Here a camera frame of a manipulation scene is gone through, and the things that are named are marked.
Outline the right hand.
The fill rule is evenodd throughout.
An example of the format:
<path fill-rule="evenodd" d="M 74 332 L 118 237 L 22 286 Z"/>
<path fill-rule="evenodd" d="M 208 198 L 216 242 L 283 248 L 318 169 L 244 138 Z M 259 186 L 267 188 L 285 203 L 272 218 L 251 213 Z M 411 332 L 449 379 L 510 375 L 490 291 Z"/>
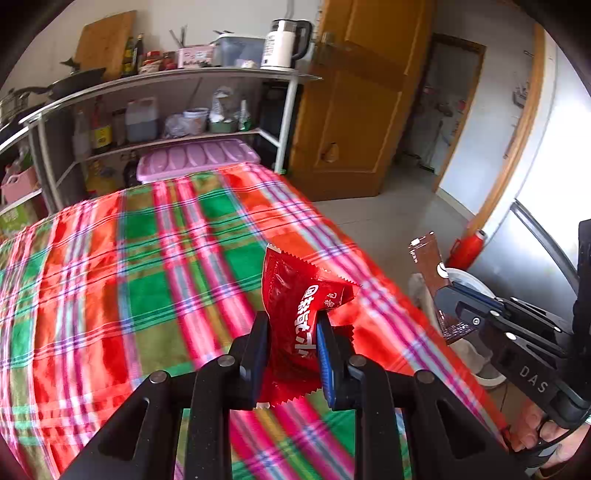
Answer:
<path fill-rule="evenodd" d="M 515 451 L 535 447 L 540 440 L 551 442 L 567 432 L 552 420 L 541 425 L 544 412 L 530 400 L 526 400 L 516 423 L 511 427 L 509 441 Z M 541 470 L 556 470 L 569 461 L 579 449 L 590 425 L 581 425 L 574 433 L 566 437 L 553 455 L 541 467 Z"/>

